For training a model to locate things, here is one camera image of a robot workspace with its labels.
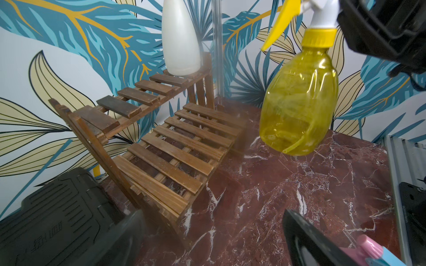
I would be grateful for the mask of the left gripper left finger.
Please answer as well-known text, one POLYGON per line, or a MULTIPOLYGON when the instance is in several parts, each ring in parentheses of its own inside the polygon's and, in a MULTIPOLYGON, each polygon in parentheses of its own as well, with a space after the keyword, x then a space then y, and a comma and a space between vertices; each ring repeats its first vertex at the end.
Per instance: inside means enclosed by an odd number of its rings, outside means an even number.
POLYGON ((71 265, 133 266, 145 236, 145 217, 138 210, 110 229, 71 265))

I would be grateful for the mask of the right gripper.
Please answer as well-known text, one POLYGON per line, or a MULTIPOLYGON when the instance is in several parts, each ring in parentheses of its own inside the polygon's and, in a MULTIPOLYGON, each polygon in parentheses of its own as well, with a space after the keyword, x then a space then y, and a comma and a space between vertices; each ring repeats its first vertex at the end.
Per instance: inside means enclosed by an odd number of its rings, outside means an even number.
POLYGON ((426 3, 340 1, 337 22, 356 53, 396 62, 388 76, 426 72, 426 3))

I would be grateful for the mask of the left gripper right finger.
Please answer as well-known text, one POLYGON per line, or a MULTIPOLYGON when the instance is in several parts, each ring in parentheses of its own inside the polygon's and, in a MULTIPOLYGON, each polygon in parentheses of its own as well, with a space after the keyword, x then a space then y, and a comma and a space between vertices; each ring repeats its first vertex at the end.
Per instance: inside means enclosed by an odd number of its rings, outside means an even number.
POLYGON ((355 266, 357 263, 299 213, 287 209, 282 227, 293 266, 355 266))

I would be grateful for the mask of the wooden two-tier shelf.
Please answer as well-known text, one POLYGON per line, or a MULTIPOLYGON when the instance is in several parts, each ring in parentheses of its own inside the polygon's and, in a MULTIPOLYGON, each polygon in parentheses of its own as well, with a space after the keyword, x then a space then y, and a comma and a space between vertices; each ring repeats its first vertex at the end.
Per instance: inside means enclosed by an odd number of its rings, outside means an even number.
POLYGON ((180 229, 181 222, 246 125, 215 107, 212 71, 211 54, 205 52, 200 70, 193 74, 165 70, 117 96, 99 99, 94 107, 71 111, 49 100, 132 204, 161 220, 186 250, 193 243, 180 229), (123 155, 108 154, 110 139, 182 92, 189 96, 182 109, 123 155))

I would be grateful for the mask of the yellow spray bottle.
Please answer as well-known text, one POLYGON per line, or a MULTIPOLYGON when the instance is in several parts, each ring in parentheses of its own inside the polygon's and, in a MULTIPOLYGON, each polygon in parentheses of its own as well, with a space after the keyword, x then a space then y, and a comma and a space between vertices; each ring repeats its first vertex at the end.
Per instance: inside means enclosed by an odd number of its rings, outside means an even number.
POLYGON ((305 156, 327 134, 338 99, 338 74, 328 55, 337 34, 339 1, 285 1, 262 47, 266 52, 293 18, 313 10, 301 51, 283 65, 267 88, 260 137, 286 155, 305 156))

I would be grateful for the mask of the white pink spray bottle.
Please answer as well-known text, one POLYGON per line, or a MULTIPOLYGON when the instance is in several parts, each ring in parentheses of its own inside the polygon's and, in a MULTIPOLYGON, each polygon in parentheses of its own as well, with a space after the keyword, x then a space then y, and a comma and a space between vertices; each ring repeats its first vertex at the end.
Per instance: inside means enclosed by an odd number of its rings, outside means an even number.
POLYGON ((182 0, 165 0, 163 3, 162 44, 165 65, 170 74, 185 76, 200 70, 199 42, 182 0))

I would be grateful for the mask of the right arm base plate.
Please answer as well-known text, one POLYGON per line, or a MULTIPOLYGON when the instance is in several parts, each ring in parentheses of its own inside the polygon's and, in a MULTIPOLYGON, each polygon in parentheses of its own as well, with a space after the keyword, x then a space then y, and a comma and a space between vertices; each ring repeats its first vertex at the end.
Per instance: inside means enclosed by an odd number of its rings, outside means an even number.
POLYGON ((426 191, 401 182, 399 193, 412 263, 414 266, 424 266, 426 264, 426 191))

